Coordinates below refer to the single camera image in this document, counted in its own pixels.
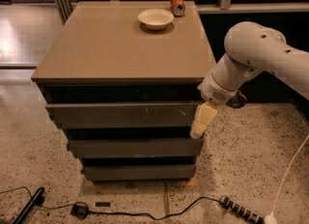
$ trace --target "terrazzo floor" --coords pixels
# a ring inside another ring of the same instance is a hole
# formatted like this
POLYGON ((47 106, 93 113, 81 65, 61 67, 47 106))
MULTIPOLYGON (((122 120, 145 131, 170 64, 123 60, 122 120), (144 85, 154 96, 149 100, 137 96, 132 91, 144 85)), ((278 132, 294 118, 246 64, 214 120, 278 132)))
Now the terrazzo floor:
MULTIPOLYGON (((0 63, 39 62, 61 27, 53 6, 0 6, 0 63)), ((239 110, 222 106, 206 130, 191 181, 93 184, 80 174, 81 165, 67 151, 65 136, 49 121, 32 73, 0 70, 0 192, 27 186, 34 193, 43 186, 46 207, 79 201, 91 210, 148 212, 159 218, 184 210, 201 196, 227 195, 266 215, 290 160, 309 133, 307 121, 291 103, 249 103, 239 110), (110 202, 110 207, 96 207, 96 202, 110 202)), ((283 185, 274 212, 279 224, 309 224, 308 169, 309 143, 283 185)), ((0 223, 13 223, 28 200, 24 189, 0 194, 0 223)), ((204 199, 186 213, 161 221, 110 215, 79 220, 70 215, 70 207, 34 207, 24 223, 246 222, 204 199)))

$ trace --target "white plug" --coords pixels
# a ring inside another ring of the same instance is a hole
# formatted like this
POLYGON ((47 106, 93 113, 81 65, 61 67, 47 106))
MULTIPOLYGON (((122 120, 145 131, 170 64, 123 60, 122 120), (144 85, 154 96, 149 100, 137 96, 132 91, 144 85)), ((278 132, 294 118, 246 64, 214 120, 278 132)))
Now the white plug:
POLYGON ((273 216, 273 212, 264 218, 264 223, 265 224, 277 224, 277 220, 273 216))

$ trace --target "bottom drawer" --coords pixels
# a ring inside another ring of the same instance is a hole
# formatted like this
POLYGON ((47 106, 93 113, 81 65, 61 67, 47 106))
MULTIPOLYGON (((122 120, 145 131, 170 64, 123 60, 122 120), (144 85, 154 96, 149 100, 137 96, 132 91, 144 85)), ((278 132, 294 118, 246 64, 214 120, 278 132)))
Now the bottom drawer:
POLYGON ((195 171, 194 164, 84 167, 82 170, 86 179, 93 182, 190 179, 195 171))

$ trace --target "white cord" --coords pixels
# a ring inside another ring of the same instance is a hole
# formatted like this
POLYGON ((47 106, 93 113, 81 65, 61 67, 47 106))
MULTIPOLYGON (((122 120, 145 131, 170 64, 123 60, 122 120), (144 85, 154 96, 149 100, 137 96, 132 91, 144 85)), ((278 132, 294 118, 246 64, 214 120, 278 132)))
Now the white cord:
POLYGON ((291 162, 290 162, 290 165, 289 165, 289 167, 288 167, 288 169, 287 169, 287 171, 286 171, 286 173, 285 173, 285 175, 284 175, 284 177, 283 177, 283 179, 282 179, 282 181, 281 181, 281 184, 280 184, 280 187, 279 187, 279 190, 278 190, 278 193, 277 193, 276 200, 274 201, 274 205, 273 205, 273 208, 272 208, 272 211, 271 211, 272 214, 273 214, 273 212, 274 212, 274 209, 276 208, 277 201, 278 201, 278 198, 279 198, 279 195, 280 195, 280 192, 281 192, 283 183, 284 183, 285 179, 286 179, 287 176, 288 176, 288 173, 289 173, 289 171, 290 171, 290 168, 291 168, 291 166, 292 166, 292 164, 293 164, 295 158, 297 157, 298 153, 301 151, 302 147, 305 145, 305 143, 307 142, 308 139, 309 139, 309 134, 308 134, 307 138, 304 140, 304 142, 301 144, 301 146, 299 147, 299 149, 297 150, 297 152, 294 154, 294 156, 293 156, 293 158, 292 158, 292 160, 291 160, 291 162))

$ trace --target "can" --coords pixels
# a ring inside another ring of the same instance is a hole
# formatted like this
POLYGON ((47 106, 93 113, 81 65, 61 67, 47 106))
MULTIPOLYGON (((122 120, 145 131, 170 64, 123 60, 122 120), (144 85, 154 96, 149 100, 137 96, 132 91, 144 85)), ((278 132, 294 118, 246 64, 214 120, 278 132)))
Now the can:
POLYGON ((183 0, 170 0, 171 3, 171 12, 174 16, 184 15, 185 3, 183 0))

